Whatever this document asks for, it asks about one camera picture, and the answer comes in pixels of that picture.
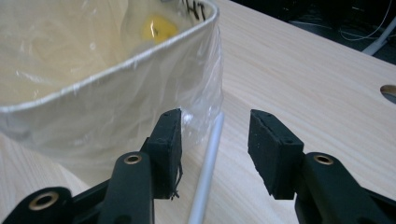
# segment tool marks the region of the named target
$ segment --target round hole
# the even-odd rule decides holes
[[[138,162],[140,162],[142,160],[142,157],[139,155],[131,155],[127,158],[124,159],[124,162],[132,165],[132,164],[137,164]]]
[[[315,161],[324,165],[332,165],[333,161],[331,158],[323,155],[316,155],[314,156]]]
[[[131,217],[130,216],[119,216],[114,220],[114,224],[129,224],[131,223]]]
[[[380,91],[387,100],[396,104],[396,86],[385,85],[381,87]]]
[[[29,208],[33,211],[43,210],[56,203],[59,194],[55,191],[45,192],[35,197],[30,203]]]

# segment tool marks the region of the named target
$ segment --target white cable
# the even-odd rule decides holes
[[[343,34],[347,34],[347,35],[350,35],[350,34],[347,33],[347,32],[342,31],[342,30],[341,30],[341,27],[340,27],[339,32],[340,32],[341,36],[342,36],[345,40],[349,40],[349,41],[358,41],[358,40],[363,40],[363,39],[369,38],[370,36],[372,36],[373,34],[375,34],[375,33],[381,28],[382,24],[384,24],[385,19],[387,18],[388,13],[389,13],[389,10],[390,10],[390,5],[392,5],[392,0],[389,1],[389,6],[388,6],[388,9],[387,9],[387,13],[385,13],[384,19],[381,21],[381,24],[379,24],[379,26],[378,26],[372,33],[370,33],[369,35],[367,35],[367,36],[361,36],[360,38],[356,38],[356,39],[346,38]]]
[[[368,55],[374,55],[377,51],[379,51],[384,45],[388,43],[388,38],[390,33],[393,31],[393,29],[396,27],[396,17],[393,19],[393,21],[388,25],[387,29],[382,33],[382,35],[371,45],[369,45],[366,49],[364,49],[362,52]]]
[[[197,190],[195,191],[194,201],[192,203],[189,224],[201,224],[204,220],[207,196],[209,194],[213,169],[215,167],[216,157],[218,154],[223,122],[224,113],[220,112],[216,117],[215,125],[212,128],[209,142],[207,144],[205,160],[201,168]]]
[[[311,22],[304,22],[304,21],[290,21],[291,23],[296,23],[296,24],[301,24],[301,25],[311,25],[311,26],[318,26],[321,28],[326,28],[326,29],[332,29],[332,27],[330,26],[324,26],[324,25],[320,25],[320,24],[315,24],[315,23],[311,23]]]

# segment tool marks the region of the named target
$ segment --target white container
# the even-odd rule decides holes
[[[110,177],[118,156],[139,150],[167,110],[183,111],[184,149],[199,144],[222,101],[219,10],[187,3],[199,9],[193,27],[43,98],[0,105],[0,131],[90,185]]]

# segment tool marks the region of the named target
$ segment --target black plastic bracket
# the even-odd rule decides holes
[[[117,159],[109,180],[73,198],[66,188],[41,189],[3,223],[154,223],[153,200],[178,196],[181,153],[181,110],[175,109],[160,116],[139,152]]]
[[[303,142],[275,116],[251,110],[248,153],[275,199],[292,200],[300,223],[396,223],[396,202],[363,189],[346,167]]]

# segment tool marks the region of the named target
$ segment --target yellow object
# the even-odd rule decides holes
[[[163,16],[150,16],[143,25],[142,37],[145,40],[154,40],[155,44],[177,35],[178,29],[174,23]]]

